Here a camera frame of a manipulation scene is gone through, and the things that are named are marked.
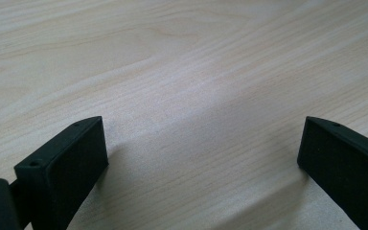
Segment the light wood tabletop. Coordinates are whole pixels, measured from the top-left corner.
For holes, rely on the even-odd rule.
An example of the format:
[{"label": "light wood tabletop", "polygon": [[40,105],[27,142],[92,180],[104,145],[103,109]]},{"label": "light wood tabletop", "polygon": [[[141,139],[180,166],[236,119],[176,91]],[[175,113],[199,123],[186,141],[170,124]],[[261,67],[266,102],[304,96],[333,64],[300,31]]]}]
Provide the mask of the light wood tabletop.
[{"label": "light wood tabletop", "polygon": [[296,156],[306,116],[368,137],[368,1],[0,1],[0,178],[92,116],[68,229],[357,229]]}]

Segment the wooden table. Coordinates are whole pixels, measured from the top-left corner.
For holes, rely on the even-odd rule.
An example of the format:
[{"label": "wooden table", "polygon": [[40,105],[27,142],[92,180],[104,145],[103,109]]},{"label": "wooden table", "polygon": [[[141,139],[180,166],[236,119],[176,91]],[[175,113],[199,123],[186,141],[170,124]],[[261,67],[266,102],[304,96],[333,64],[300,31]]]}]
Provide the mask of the wooden table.
[{"label": "wooden table", "polygon": [[69,229],[356,229],[296,156],[308,115],[368,136],[368,1],[0,1],[0,177],[97,115]]}]

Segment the wooden surface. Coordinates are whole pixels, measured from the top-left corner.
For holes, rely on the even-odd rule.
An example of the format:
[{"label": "wooden surface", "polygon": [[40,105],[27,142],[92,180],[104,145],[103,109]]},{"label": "wooden surface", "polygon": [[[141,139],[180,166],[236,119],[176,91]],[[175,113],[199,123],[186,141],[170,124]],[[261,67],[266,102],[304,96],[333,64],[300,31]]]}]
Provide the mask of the wooden surface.
[{"label": "wooden surface", "polygon": [[296,156],[308,115],[368,136],[368,1],[0,1],[0,177],[96,115],[69,229],[357,229]]}]

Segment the wood grain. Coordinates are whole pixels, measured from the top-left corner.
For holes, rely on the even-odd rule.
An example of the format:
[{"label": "wood grain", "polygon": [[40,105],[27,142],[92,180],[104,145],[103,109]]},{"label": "wood grain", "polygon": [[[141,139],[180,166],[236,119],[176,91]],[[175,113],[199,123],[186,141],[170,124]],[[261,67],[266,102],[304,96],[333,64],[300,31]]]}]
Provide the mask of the wood grain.
[{"label": "wood grain", "polygon": [[368,136],[368,1],[0,1],[0,177],[96,115],[69,229],[357,229],[296,155],[308,115]]}]

